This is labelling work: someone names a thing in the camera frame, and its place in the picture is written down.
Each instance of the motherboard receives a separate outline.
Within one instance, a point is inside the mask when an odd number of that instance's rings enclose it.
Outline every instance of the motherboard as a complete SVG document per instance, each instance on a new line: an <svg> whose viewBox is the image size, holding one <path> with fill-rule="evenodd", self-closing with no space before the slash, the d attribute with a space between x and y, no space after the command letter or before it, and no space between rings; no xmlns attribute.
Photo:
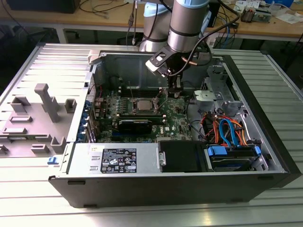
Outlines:
<svg viewBox="0 0 303 227"><path fill-rule="evenodd" d="M184 97L165 92L103 91L96 98L98 143L155 143L192 140L185 116Z"/></svg>

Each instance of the workbench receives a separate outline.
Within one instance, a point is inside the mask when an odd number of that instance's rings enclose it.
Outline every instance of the workbench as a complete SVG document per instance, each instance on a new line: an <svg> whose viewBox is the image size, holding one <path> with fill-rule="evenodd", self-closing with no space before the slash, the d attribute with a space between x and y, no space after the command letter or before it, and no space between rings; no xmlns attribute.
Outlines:
<svg viewBox="0 0 303 227"><path fill-rule="evenodd" d="M99 0L100 4L104 4L104 0ZM108 9L114 6L123 4L123 0L117 0L108 6L103 6L98 9ZM98 0L94 0L94 5L98 4ZM144 4L138 4L138 19L137 19L137 31L143 32L144 25ZM89 2L83 4L83 9L91 11ZM296 4L293 4L294 9L303 9ZM109 19L97 16L93 13L88 13L76 9L74 14L52 13L52 12L30 12L30 11L13 11L10 10L9 5L6 5L11 15L22 26L33 27L49 27L54 28L57 31L60 43L67 43L65 36L65 29L86 29L86 30L104 30L104 31L127 31L128 19L132 11L132 4L127 4L122 7L110 10ZM303 32L303 23L289 24L281 21L275 17L272 17L270 23L244 23L238 21L239 28L236 34L237 38L243 39L260 39L260 40L279 40L279 41L298 41L300 35ZM17 25L9 15L5 12L2 6L0 6L0 24L2 25ZM221 25L221 21L217 20L214 28L208 28L206 32L214 30Z"/></svg>
<svg viewBox="0 0 303 227"><path fill-rule="evenodd" d="M57 100L77 100L81 86L76 84L84 83L90 69L89 51L109 48L136 50L131 46L82 44L36 47L0 97L0 125L12 111L13 96L24 95L36 83L48 83L56 78L61 83L50 83L50 94ZM215 50L215 54L232 57L302 172L303 96L299 89L270 56L259 51ZM77 209L69 206L47 181L59 169L59 165L49 166L47 160L46 157L0 158L1 226L289 227L303 224L303 177L285 188L265 191L249 203Z"/></svg>

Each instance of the black box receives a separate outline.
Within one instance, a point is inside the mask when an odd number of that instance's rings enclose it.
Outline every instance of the black box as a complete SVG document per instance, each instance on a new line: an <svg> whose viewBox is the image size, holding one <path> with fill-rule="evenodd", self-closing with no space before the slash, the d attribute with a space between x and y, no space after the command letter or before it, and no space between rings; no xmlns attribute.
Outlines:
<svg viewBox="0 0 303 227"><path fill-rule="evenodd" d="M207 27L214 27L219 12L219 8L221 5L217 0L210 0L208 5L209 5L209 11L211 11L212 15L210 17Z"/></svg>
<svg viewBox="0 0 303 227"><path fill-rule="evenodd" d="M80 0L7 0L12 10L74 13Z"/></svg>

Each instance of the power supply label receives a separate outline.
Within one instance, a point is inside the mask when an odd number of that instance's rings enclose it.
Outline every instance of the power supply label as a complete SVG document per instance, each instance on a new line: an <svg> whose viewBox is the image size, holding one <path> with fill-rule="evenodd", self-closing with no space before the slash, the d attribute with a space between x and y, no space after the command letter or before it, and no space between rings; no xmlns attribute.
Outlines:
<svg viewBox="0 0 303 227"><path fill-rule="evenodd" d="M103 174L137 173L137 149L103 149Z"/></svg>

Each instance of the wooden desk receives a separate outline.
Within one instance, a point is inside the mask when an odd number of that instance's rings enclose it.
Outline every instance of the wooden desk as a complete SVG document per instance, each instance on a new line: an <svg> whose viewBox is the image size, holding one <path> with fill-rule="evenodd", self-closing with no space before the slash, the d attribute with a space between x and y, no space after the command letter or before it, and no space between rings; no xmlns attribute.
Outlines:
<svg viewBox="0 0 303 227"><path fill-rule="evenodd" d="M99 0L99 2L108 2L107 0ZM97 5L98 0L94 0L93 4ZM104 10L117 5L123 4L123 0L117 0L108 6L102 6L99 9ZM144 23L144 5L138 4L137 31L143 31ZM87 2L82 6L85 10L91 11L90 3ZM129 15L132 10L132 4L128 4L116 9L108 11L109 19L97 16L93 13L87 13L77 9L74 14L62 14L52 12L31 12L31 11L13 11L6 5L11 15L23 26L51 27L57 30L61 43L66 43L64 29L87 29L87 30L107 30L107 31L126 31ZM271 18L270 23L240 23L237 38L263 39L263 40L282 40L297 41L303 32L303 23L288 24L275 17ZM16 25L16 23L0 7L0 24ZM216 27L220 26L220 20L216 21Z"/></svg>

